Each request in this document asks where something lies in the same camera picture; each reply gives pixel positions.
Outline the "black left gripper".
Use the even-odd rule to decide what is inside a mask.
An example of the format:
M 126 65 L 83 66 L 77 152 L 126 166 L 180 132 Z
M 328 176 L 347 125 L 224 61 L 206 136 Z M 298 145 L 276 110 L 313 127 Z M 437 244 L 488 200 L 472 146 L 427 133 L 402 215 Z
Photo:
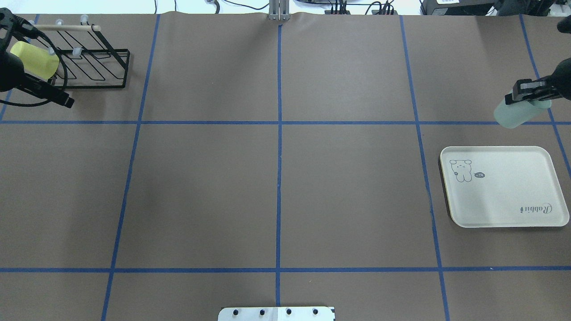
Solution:
M 28 42 L 38 39 L 41 31 L 28 20 L 14 15 L 12 12 L 0 12 L 1 43 L 9 43 L 12 38 Z M 39 107 L 49 102 L 72 108 L 75 100 L 63 89 L 25 73 L 22 60 L 16 55 L 3 52 L 0 55 L 0 91 L 6 92 L 20 86 L 20 90 L 33 97 L 44 99 L 43 102 L 20 104 L 20 107 Z

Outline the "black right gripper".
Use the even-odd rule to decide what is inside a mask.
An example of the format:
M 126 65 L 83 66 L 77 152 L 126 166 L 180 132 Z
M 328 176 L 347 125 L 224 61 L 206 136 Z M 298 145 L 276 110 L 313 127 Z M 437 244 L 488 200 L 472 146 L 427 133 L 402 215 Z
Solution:
M 505 104 L 518 102 L 571 99 L 571 59 L 561 61 L 548 79 L 520 79 L 506 94 Z

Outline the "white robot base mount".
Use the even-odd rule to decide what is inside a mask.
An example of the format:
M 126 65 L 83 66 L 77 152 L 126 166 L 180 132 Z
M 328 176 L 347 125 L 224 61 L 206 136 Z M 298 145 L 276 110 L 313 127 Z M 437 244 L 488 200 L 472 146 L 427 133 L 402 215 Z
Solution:
M 220 310 L 219 321 L 335 321 L 333 307 L 227 307 Z

